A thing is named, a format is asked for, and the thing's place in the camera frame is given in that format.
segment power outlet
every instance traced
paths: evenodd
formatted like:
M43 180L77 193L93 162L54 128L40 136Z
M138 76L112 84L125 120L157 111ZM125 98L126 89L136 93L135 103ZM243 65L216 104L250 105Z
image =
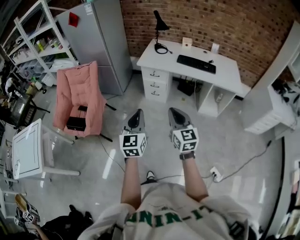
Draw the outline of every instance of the power outlet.
M221 175L221 173L218 171L218 169L216 167L213 167L210 170L210 172L215 175L215 177L212 176L212 177L214 177L214 181L220 182L223 179L223 176Z

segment white table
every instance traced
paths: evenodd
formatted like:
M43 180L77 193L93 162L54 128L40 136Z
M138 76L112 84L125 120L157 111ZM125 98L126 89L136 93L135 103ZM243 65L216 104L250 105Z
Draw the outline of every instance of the white table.
M13 194L13 195L22 194L22 195L26 196L26 193L18 193L18 192L15 192L15 191L3 191L0 188L0 205L1 205L0 210L3 214L3 217L4 218L14 218L14 216L8 216L7 215L5 205L16 205L16 203L15 202L6 202L4 200L4 194Z
M80 175L79 171L62 170L53 167L52 143L49 133L69 144L74 143L74 141L42 125L41 119L36 120L13 138L12 162L14 179L25 178L43 172Z
M155 52L153 39L137 62L142 67L142 77L147 99L166 102L172 84L172 76L178 74L203 82L200 95L197 96L198 112L217 117L233 100L236 94L243 95L238 64L228 57L211 53L208 50L192 46L182 48L181 43L158 40L173 52L158 54ZM213 60L216 74L201 71L177 63L179 55L196 58L205 62ZM216 103L215 98L223 93L223 98Z

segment black lamp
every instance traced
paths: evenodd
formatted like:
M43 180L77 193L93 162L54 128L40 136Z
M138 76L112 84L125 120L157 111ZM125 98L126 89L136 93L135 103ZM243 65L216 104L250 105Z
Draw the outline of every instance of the black lamp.
M170 28L161 19L161 17L160 17L157 10L154 11L154 15L155 15L156 20L157 20L156 28L155 28L155 30L156 30L156 39L155 39L156 43L154 45L154 49L159 54L166 54L167 52L170 52L172 54L172 52L165 45L162 45L162 44L158 43L158 36L159 36L158 31L166 31L166 30L169 30Z

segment gray refrigerator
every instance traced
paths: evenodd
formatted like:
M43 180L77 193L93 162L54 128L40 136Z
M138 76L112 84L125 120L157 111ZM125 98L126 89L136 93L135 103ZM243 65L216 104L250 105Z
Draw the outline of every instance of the gray refrigerator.
M69 25L70 13L79 17L77 27ZM57 18L79 63L97 61L101 92L122 95L132 64L119 0L84 3Z

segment glossy concrete floor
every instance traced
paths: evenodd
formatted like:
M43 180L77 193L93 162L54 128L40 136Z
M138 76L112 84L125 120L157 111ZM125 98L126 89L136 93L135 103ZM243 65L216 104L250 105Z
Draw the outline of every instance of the glossy concrete floor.
M148 101L143 94L141 75L133 75L123 96L105 95L108 103L117 111L109 108L104 113L103 134L111 137L113 143L97 136L89 136L69 145L62 141L53 144L54 163L58 168L78 170L78 177L64 175L46 175L52 182L21 180L14 189L27 192L27 199L39 211L42 224L69 212L69 204L81 211L90 211L96 219L107 207L120 200L123 171L108 157L107 153L125 167L119 148L119 134L124 118L142 108L145 116L148 145L144 156L139 159L141 182L146 172L153 170L157 178L182 175L179 154L169 139L168 108L176 107L185 111L198 128L200 142L196 151L196 162L203 177L209 176L209 170L215 166L227 176L237 170L254 155L265 150L268 140L274 134L253 135L243 130L240 121L242 102L234 99L218 118L198 115L194 95L177 90L173 82L166 104ZM51 113L38 111L35 118L43 118L46 126L52 127L55 109L56 88L48 89L46 94L39 93L35 102ZM15 133L10 126L4 138L12 139ZM210 195L230 195L245 206L264 229L270 219L276 201L281 171L281 142L273 142L268 151L254 159L234 176L213 183L212 178L205 179ZM162 181L184 184L183 177L166 178Z

